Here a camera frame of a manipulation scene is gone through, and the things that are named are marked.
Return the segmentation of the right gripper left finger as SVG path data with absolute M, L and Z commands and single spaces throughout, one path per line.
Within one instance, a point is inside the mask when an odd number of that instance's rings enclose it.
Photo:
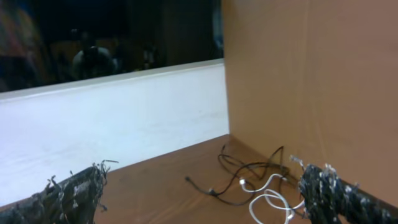
M 94 223 L 97 209 L 108 210 L 101 203 L 108 162 L 94 162 L 61 182 L 52 176 L 43 191 L 1 210 L 1 224 Z

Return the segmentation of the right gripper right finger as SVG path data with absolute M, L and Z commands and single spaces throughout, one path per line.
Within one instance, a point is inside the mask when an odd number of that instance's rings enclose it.
M 334 167 L 324 168 L 291 156 L 303 169 L 298 189 L 304 198 L 305 213 L 312 223 L 397 224 L 397 208 L 363 192 L 358 185 L 343 181 Z

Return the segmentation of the right cardboard side panel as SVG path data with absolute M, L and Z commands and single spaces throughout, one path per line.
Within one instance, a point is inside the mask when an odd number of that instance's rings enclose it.
M 230 133 L 397 204 L 397 1 L 223 1 Z

